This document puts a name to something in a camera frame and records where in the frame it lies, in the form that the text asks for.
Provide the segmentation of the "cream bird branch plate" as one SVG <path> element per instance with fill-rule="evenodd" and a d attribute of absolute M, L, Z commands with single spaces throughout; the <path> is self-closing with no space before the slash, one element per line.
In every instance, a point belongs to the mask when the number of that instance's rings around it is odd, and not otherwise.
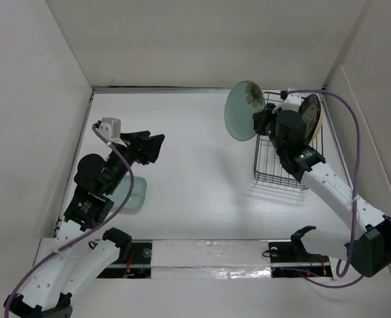
<path fill-rule="evenodd" d="M 323 124 L 323 103 L 317 94 L 309 96 L 309 106 L 307 108 L 310 115 L 310 132 L 307 141 L 311 143 L 319 134 Z"/>

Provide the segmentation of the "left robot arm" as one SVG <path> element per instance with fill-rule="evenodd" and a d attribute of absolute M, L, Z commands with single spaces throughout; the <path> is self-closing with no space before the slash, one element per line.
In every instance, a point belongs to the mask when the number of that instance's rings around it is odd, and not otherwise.
<path fill-rule="evenodd" d="M 110 199 L 125 176 L 128 190 L 136 182 L 131 166 L 156 162 L 165 136 L 149 131 L 105 138 L 94 133 L 111 149 L 107 158 L 84 156 L 74 177 L 76 189 L 64 212 L 52 252 L 35 264 L 4 303 L 4 316 L 70 317 L 85 289 L 113 262 L 132 256 L 132 238 L 120 229 L 106 227 L 131 197 L 118 206 Z"/>

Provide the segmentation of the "pale green square plate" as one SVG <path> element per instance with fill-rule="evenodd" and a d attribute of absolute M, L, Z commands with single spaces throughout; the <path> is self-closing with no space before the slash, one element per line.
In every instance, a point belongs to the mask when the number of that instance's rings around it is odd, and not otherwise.
<path fill-rule="evenodd" d="M 116 209 L 120 204 L 122 204 L 124 198 L 129 192 L 131 185 L 131 177 L 126 175 L 121 183 L 117 186 L 116 190 L 110 195 L 110 200 L 114 202 L 113 208 Z M 146 191 L 147 191 L 147 181 L 142 178 L 135 176 L 134 186 L 131 192 L 131 196 L 126 204 L 123 206 L 125 211 L 136 211 L 140 209 L 145 201 Z"/>

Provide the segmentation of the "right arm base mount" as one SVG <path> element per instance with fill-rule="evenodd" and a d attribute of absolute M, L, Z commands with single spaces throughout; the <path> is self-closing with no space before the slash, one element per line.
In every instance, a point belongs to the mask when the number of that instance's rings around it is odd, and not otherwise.
<path fill-rule="evenodd" d="M 289 240 L 268 243 L 262 256 L 268 258 L 273 278 L 332 278 L 328 256 L 310 254 L 302 245 L 301 238 L 314 226 L 306 226 L 293 233 Z"/>

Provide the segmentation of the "teal flower plate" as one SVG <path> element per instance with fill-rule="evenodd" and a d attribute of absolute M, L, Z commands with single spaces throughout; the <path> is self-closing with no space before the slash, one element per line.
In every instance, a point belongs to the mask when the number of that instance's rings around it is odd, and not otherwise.
<path fill-rule="evenodd" d="M 224 119 L 228 133 L 240 142 L 253 138 L 256 132 L 252 116 L 264 107 L 264 94 L 255 82 L 242 81 L 235 85 L 225 103 Z"/>

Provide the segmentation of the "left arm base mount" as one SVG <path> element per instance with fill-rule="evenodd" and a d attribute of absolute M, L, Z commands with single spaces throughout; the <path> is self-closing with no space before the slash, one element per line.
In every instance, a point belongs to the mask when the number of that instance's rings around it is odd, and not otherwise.
<path fill-rule="evenodd" d="M 152 241 L 135 240 L 126 260 L 118 260 L 104 269 L 101 279 L 145 279 L 151 277 Z"/>

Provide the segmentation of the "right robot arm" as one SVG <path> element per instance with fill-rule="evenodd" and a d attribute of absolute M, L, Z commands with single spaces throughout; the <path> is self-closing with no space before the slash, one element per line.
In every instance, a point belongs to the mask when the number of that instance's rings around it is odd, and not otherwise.
<path fill-rule="evenodd" d="M 391 263 L 391 216 L 356 196 L 309 145 L 319 132 L 321 105 L 298 111 L 264 109 L 253 116 L 254 131 L 270 138 L 280 163 L 294 179 L 312 190 L 346 224 L 339 235 L 308 225 L 291 236 L 290 253 L 296 260 L 321 254 L 344 260 L 360 275 L 371 278 Z"/>

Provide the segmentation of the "striped rim cream plate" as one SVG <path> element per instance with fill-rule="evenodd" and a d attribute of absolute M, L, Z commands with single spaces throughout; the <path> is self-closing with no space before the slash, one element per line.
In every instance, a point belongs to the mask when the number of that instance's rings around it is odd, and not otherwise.
<path fill-rule="evenodd" d="M 310 144 L 319 134 L 323 122 L 323 105 L 319 96 L 314 93 L 308 95 L 299 108 L 299 114 L 306 124 L 306 144 Z"/>

